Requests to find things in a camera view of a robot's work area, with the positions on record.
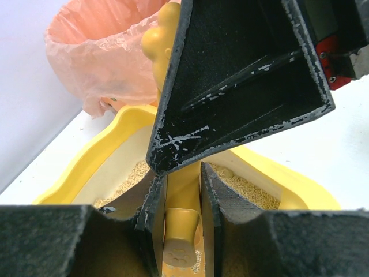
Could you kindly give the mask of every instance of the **yellow toy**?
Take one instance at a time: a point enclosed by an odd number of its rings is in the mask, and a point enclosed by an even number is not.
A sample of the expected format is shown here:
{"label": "yellow toy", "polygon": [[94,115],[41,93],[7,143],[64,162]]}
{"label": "yellow toy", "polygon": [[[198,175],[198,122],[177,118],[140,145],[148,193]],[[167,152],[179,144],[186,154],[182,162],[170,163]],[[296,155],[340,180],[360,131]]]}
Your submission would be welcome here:
{"label": "yellow toy", "polygon": [[[179,12],[180,4],[164,5],[159,11],[158,27],[148,30],[142,37],[142,50],[153,62],[158,101],[167,75]],[[196,162],[168,176],[163,261],[174,267],[191,267],[197,260],[194,239],[201,218],[200,165],[201,162]]]}

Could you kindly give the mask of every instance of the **pink plastic bag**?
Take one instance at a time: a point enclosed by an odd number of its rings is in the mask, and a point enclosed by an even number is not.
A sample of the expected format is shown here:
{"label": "pink plastic bag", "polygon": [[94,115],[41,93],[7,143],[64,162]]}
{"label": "pink plastic bag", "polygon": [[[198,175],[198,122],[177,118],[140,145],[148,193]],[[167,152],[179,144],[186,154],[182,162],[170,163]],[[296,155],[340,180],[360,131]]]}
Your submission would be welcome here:
{"label": "pink plastic bag", "polygon": [[166,2],[72,0],[54,17],[44,36],[48,61],[88,114],[99,117],[109,109],[101,97],[128,105],[156,100],[141,37],[157,26],[157,12]]}

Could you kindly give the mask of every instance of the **white table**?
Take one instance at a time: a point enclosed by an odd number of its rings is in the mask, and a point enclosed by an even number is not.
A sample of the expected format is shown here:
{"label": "white table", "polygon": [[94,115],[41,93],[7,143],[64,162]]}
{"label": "white table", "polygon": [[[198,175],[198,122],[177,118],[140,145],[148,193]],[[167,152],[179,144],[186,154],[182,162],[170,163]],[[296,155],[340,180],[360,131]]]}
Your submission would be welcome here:
{"label": "white table", "polygon": [[[247,147],[317,181],[343,209],[369,209],[369,76],[333,97],[337,108],[330,114]],[[113,118],[92,120],[81,112],[0,194],[0,204],[30,204]]]}

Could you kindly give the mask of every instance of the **black foam padding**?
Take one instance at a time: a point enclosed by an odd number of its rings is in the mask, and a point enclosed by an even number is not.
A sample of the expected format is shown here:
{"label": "black foam padding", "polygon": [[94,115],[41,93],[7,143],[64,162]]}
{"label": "black foam padding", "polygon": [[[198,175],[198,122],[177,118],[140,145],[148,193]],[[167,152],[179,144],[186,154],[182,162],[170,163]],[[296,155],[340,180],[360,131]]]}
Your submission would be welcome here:
{"label": "black foam padding", "polygon": [[164,204],[166,194],[166,177],[156,177],[146,196],[135,226],[151,276],[158,277],[161,277],[163,264]]}
{"label": "black foam padding", "polygon": [[333,109],[296,0],[183,1],[146,160],[165,175]]}
{"label": "black foam padding", "polygon": [[205,164],[202,203],[207,276],[369,276],[368,212],[263,211]]}
{"label": "black foam padding", "polygon": [[137,216],[144,204],[145,197],[148,195],[150,187],[153,185],[155,173],[149,170],[140,182],[124,192],[112,202],[101,207],[99,211],[104,212],[105,208],[113,208],[114,212],[106,213],[109,218],[127,220],[132,219],[135,224]]}
{"label": "black foam padding", "polygon": [[128,220],[73,205],[0,213],[0,276],[150,276]]}

